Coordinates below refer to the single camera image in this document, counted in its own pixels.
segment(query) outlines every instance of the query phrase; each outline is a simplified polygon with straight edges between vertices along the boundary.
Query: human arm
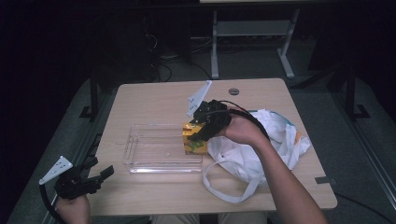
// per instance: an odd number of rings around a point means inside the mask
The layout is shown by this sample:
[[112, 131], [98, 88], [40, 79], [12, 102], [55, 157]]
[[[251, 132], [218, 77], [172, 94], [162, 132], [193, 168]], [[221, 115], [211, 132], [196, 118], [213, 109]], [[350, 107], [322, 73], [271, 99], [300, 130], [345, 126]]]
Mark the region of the human arm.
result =
[[219, 135], [253, 147], [262, 162], [276, 209], [285, 223], [327, 223], [317, 203], [255, 124], [232, 115], [230, 124]]
[[73, 200], [59, 198], [56, 203], [59, 215], [67, 224], [91, 224], [91, 206], [87, 195]]

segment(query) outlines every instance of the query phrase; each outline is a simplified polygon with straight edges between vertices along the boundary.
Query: white plastic bag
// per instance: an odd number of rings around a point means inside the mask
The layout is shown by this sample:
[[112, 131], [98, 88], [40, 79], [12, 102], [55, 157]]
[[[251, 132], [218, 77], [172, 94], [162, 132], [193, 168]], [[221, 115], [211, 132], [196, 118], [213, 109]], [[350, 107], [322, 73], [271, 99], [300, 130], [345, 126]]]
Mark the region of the white plastic bag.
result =
[[[292, 170], [300, 156], [311, 146], [309, 139], [301, 136], [290, 121], [276, 112], [263, 109], [251, 114], [264, 126], [271, 144], [282, 161]], [[259, 185], [266, 184], [262, 163], [251, 146], [237, 144], [221, 136], [209, 139], [207, 151], [215, 162], [204, 169], [204, 184], [210, 192], [222, 200], [229, 203], [241, 203], [252, 196]], [[231, 196], [210, 186], [207, 173], [216, 164], [221, 165], [229, 173], [248, 183], [243, 196]]]

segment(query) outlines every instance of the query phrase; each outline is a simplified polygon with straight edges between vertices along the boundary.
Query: transparent tray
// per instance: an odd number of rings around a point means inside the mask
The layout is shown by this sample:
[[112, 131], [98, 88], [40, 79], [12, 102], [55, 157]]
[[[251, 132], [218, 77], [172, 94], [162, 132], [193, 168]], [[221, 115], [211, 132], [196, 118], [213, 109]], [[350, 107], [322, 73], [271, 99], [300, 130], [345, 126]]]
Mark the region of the transparent tray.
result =
[[202, 155], [186, 155], [182, 125], [135, 124], [123, 163], [131, 173], [201, 172]]

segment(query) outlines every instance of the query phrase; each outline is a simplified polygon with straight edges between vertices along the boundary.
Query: wooden table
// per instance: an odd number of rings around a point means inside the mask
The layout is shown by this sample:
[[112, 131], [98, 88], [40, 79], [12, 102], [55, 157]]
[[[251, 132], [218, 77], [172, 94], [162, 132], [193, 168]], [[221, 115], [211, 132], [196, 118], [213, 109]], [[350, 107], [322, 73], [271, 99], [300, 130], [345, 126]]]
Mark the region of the wooden table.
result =
[[[267, 187], [259, 187], [250, 199], [226, 203], [204, 186], [202, 173], [131, 174], [122, 164], [122, 155], [133, 124], [180, 123], [187, 117], [187, 98], [205, 84], [204, 81], [122, 85], [111, 109], [97, 150], [99, 164], [90, 175], [113, 165], [115, 174], [105, 181], [98, 193], [90, 195], [93, 216], [151, 214], [221, 213], [276, 210]], [[229, 94], [230, 88], [240, 90]], [[307, 135], [289, 91], [280, 78], [217, 80], [205, 98], [228, 100], [245, 109], [270, 109], [288, 118]], [[204, 156], [203, 167], [213, 162]], [[330, 184], [317, 184], [315, 177], [325, 176], [313, 147], [304, 154], [293, 173], [311, 193], [320, 208], [334, 208], [337, 201]], [[231, 194], [241, 194], [246, 184], [220, 167], [209, 173], [212, 186]]]

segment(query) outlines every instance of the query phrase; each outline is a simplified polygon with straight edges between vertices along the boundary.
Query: white metal bracket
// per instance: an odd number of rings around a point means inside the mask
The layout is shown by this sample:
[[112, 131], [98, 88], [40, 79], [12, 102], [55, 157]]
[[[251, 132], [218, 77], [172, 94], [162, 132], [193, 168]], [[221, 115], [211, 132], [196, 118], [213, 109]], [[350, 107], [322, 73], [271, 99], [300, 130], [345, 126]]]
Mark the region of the white metal bracket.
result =
[[59, 160], [55, 162], [52, 168], [50, 168], [47, 174], [38, 181], [38, 184], [43, 185], [72, 167], [73, 164], [65, 157], [61, 156], [61, 158], [59, 158]]
[[207, 91], [210, 88], [210, 85], [212, 85], [212, 81], [208, 80], [206, 84], [201, 87], [194, 95], [189, 97], [189, 110], [187, 111], [187, 116], [191, 117], [194, 112], [198, 109], [198, 107], [201, 105], [201, 102], [204, 100]]

